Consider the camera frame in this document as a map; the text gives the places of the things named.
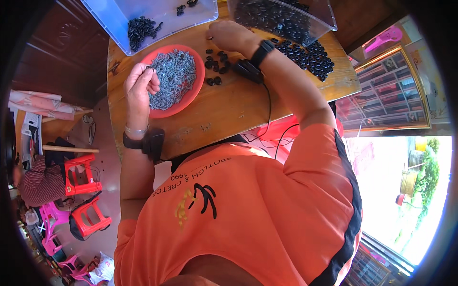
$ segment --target wooden table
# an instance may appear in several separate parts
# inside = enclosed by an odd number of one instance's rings
[[[218,10],[219,18],[216,21],[229,19],[226,3],[219,3]],[[131,57],[126,56],[110,39],[107,64],[108,103],[114,140],[120,156],[122,156],[122,134],[126,121],[123,83],[133,65],[140,62],[153,50],[170,44],[189,46],[196,50],[205,61],[208,56],[205,54],[206,49],[219,51],[212,41],[205,39],[208,25],[210,23],[181,31]],[[255,32],[266,39],[272,37],[267,32],[256,29]],[[325,82],[321,82],[308,71],[304,72],[318,86],[323,96],[331,101],[361,91],[358,77],[332,32],[322,36],[319,41],[325,48],[328,57],[335,63],[334,72],[329,74]],[[232,63],[242,57],[239,53],[228,53],[228,56]],[[205,73],[206,78],[219,76],[213,70],[206,69]],[[150,120],[150,126],[165,130],[162,159],[173,158],[267,122],[269,100],[262,85],[244,79],[233,71],[221,75],[221,79],[223,84],[220,86],[209,86],[204,82],[194,101],[181,112],[168,118]],[[269,86],[268,80],[266,84],[271,92],[272,120],[291,115],[291,112]]]

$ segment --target person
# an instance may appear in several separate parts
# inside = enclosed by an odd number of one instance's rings
[[[75,147],[58,137],[48,145]],[[14,186],[27,207],[39,207],[65,197],[65,159],[74,159],[73,152],[46,151],[45,155],[31,153],[32,166],[25,171],[21,165],[13,168]],[[83,173],[84,166],[73,166],[72,171]]]
[[[248,60],[262,41],[232,21],[210,24],[206,36]],[[260,69],[301,129],[285,164],[243,142],[221,143],[188,156],[153,190],[153,162],[124,148],[116,285],[339,285],[348,273],[362,203],[334,114],[278,50]],[[147,129],[147,92],[159,85],[146,64],[133,67],[126,130]]]

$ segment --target black wristwatch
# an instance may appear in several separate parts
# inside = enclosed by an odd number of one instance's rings
[[[160,160],[162,145],[164,144],[164,130],[151,128],[141,140],[133,140],[124,132],[122,143],[126,148],[141,150],[143,154],[148,155],[150,161],[157,162]]]
[[[251,57],[250,63],[257,69],[259,69],[259,65],[267,56],[268,53],[272,52],[275,46],[271,41],[263,40],[256,50],[256,52]]]

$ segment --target white plastic bin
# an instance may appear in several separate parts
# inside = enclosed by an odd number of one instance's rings
[[[179,31],[197,26],[218,18],[217,0],[199,0],[197,5],[189,7],[186,0],[81,0],[87,10],[107,31],[122,51],[132,56],[127,31],[130,19],[145,16],[156,21],[155,27],[164,22],[157,37],[145,37],[138,52],[153,43]],[[185,5],[185,13],[176,15],[176,7]]]
[[[308,13],[297,6],[308,5]],[[228,0],[231,18],[244,26],[255,27],[307,47],[329,31],[337,31],[337,24],[329,0]],[[299,20],[300,33],[285,31],[288,22]]]

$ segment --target red cloth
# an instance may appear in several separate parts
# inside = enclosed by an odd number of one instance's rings
[[[37,156],[18,188],[27,206],[41,206],[65,196],[60,166],[46,168],[43,156]]]

